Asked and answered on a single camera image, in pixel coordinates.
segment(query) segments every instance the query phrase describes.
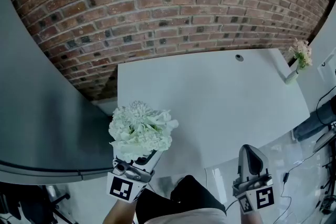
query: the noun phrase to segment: glossy white floor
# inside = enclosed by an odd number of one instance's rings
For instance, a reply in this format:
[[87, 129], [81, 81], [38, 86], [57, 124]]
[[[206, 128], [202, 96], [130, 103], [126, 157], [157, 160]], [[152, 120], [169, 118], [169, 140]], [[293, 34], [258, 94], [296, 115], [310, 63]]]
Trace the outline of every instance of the glossy white floor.
[[[262, 213], [265, 224], [272, 224], [289, 205], [289, 198], [281, 198], [283, 188], [283, 174], [299, 164], [312, 154], [315, 141], [320, 137], [316, 135], [302, 143], [294, 143], [289, 134], [265, 145], [261, 151], [270, 161], [270, 170], [274, 176], [276, 205]], [[328, 162], [326, 149], [320, 150], [315, 156], [306, 160], [298, 168], [290, 172], [285, 186], [284, 196], [291, 196], [292, 203], [286, 214], [277, 223], [302, 223], [307, 216], [314, 212], [315, 206], [323, 196], [324, 190], [320, 186], [327, 182], [327, 171], [322, 165]], [[237, 177], [238, 158], [221, 165], [207, 168], [207, 184], [204, 169], [193, 176], [225, 206], [235, 198], [232, 196], [232, 182]], [[176, 182], [184, 175], [154, 179], [151, 187], [160, 195], [169, 197]], [[102, 223], [105, 215], [115, 203], [115, 199], [106, 195], [106, 178], [99, 178], [85, 182], [58, 185], [57, 195], [65, 191], [70, 193], [71, 199], [60, 204], [60, 211], [73, 222], [79, 224]], [[320, 223], [322, 216], [316, 210], [305, 224]], [[27, 223], [27, 220], [15, 221], [12, 224]], [[239, 204], [233, 204], [228, 210], [227, 223], [240, 223]]]

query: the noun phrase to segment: small flower arrangement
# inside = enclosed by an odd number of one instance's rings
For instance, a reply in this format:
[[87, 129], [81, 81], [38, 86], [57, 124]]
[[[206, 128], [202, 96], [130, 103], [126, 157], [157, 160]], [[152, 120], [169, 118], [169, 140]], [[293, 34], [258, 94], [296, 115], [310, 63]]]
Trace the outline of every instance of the small flower arrangement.
[[294, 52], [294, 58], [298, 59], [298, 67], [299, 69], [304, 69], [307, 66], [312, 66], [312, 60], [311, 60], [311, 48], [308, 47], [308, 41], [300, 40], [296, 41], [293, 44], [293, 47], [289, 48], [289, 51]]
[[152, 151], [166, 151], [172, 143], [171, 132], [178, 127], [169, 111], [156, 111], [141, 101], [116, 108], [109, 133], [115, 139], [110, 144], [123, 161], [136, 161]]

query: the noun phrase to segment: chair leg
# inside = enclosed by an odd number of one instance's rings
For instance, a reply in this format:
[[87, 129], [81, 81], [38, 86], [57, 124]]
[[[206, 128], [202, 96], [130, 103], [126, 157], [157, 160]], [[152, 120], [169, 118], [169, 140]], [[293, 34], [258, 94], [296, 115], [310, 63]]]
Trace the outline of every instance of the chair leg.
[[69, 199], [70, 199], [70, 195], [66, 193], [65, 195], [63, 195], [63, 196], [59, 197], [58, 199], [52, 201], [51, 204], [52, 204], [53, 206], [55, 206], [55, 205], [57, 205], [60, 201], [62, 201], [62, 200], [64, 200], [64, 199], [69, 200]]
[[70, 220], [68, 220], [65, 216], [63, 216], [59, 211], [57, 211], [56, 209], [53, 209], [53, 212], [55, 213], [56, 216], [58, 216], [60, 219], [62, 219], [63, 221], [65, 221], [67, 224], [73, 224], [72, 222], [70, 222]]
[[324, 194], [328, 194], [328, 193], [329, 193], [329, 191], [330, 191], [330, 188], [331, 188], [331, 185], [332, 185], [332, 183], [330, 182], [330, 183], [329, 183], [328, 190], [327, 190], [327, 191], [325, 191], [325, 192], [324, 192]]
[[325, 189], [329, 184], [330, 184], [330, 179], [328, 180], [328, 182], [324, 186], [321, 186], [321, 189]]

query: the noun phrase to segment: white wall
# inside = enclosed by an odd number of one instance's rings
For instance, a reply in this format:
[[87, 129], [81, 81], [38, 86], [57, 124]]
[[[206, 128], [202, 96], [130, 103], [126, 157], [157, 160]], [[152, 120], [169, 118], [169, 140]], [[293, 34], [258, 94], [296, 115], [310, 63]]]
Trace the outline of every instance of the white wall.
[[[335, 85], [334, 83], [326, 83], [322, 79], [318, 68], [336, 48], [336, 5], [334, 5], [327, 21], [312, 41], [311, 47], [313, 66], [300, 71], [297, 79], [310, 112], [316, 109], [318, 100]], [[333, 77], [330, 77], [330, 82], [334, 80], [335, 75], [333, 74]], [[335, 94], [336, 89], [330, 93], [330, 97], [325, 97], [320, 104], [327, 102]]]
[[92, 104], [99, 107], [107, 116], [111, 116], [114, 110], [118, 107], [117, 97], [104, 99], [99, 101], [92, 101]]

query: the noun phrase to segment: white tabletop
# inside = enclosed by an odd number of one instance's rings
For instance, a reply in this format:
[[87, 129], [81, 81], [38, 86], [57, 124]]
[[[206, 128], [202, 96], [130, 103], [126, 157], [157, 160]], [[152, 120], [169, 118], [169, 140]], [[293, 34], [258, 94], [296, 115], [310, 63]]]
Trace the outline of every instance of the white tabletop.
[[[239, 54], [244, 61], [238, 61]], [[118, 106], [134, 100], [171, 110], [180, 123], [156, 177], [193, 173], [261, 147], [309, 117], [278, 49], [204, 52], [118, 66]]]

